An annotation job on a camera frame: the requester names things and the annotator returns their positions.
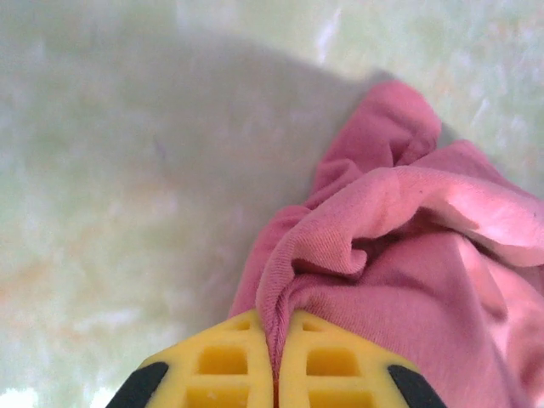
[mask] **black corner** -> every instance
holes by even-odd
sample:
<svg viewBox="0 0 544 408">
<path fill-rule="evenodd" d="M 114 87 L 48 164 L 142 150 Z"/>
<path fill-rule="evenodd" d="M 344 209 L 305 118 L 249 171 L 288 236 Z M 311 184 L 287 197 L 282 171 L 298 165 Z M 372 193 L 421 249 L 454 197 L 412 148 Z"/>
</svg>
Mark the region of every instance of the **black corner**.
<svg viewBox="0 0 544 408">
<path fill-rule="evenodd" d="M 145 408 L 168 371 L 167 363 L 153 363 L 133 372 L 105 408 Z"/>
<path fill-rule="evenodd" d="M 446 408 L 421 374 L 402 365 L 390 365 L 388 371 L 410 408 Z"/>
</svg>

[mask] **fabric fold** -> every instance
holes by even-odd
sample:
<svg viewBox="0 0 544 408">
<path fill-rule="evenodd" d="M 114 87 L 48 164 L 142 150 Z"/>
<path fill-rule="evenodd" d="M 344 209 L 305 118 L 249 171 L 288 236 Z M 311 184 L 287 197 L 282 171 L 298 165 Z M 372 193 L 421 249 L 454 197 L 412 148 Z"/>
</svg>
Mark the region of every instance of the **fabric fold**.
<svg viewBox="0 0 544 408">
<path fill-rule="evenodd" d="M 294 309 L 414 361 L 451 407 L 544 397 L 544 203 L 402 82 L 376 85 L 310 197 L 257 238 L 230 311 L 257 308 L 275 375 Z"/>
</svg>

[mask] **pink cloth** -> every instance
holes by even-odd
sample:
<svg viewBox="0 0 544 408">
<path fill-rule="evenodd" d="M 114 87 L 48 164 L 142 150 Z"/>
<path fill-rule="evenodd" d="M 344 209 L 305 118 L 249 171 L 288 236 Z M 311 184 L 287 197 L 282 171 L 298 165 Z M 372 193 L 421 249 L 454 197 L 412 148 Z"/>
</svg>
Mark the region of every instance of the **pink cloth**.
<svg viewBox="0 0 544 408">
<path fill-rule="evenodd" d="M 294 309 L 417 364 L 444 402 L 544 397 L 544 203 L 401 82 L 375 86 L 247 260 L 230 315 L 257 308 L 275 375 Z"/>
</svg>

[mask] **marble floor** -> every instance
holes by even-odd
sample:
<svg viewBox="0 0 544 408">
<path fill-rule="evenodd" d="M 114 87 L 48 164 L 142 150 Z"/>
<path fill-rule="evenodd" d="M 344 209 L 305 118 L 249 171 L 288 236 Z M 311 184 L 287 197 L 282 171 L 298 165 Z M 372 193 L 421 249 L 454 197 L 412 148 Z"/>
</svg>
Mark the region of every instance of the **marble floor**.
<svg viewBox="0 0 544 408">
<path fill-rule="evenodd" d="M 544 197 L 543 55 L 540 0 L 2 0 L 0 406 L 103 407 L 221 321 L 382 71 Z"/>
</svg>

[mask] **pink fabric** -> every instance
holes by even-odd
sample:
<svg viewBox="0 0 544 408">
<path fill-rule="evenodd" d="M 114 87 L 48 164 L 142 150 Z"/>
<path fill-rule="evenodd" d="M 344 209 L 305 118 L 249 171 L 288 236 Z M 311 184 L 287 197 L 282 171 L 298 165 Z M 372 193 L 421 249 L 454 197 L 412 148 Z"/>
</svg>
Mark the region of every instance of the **pink fabric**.
<svg viewBox="0 0 544 408">
<path fill-rule="evenodd" d="M 247 260 L 231 315 L 257 308 L 277 376 L 294 309 L 412 360 L 451 408 L 544 397 L 544 203 L 401 82 L 375 86 Z"/>
</svg>

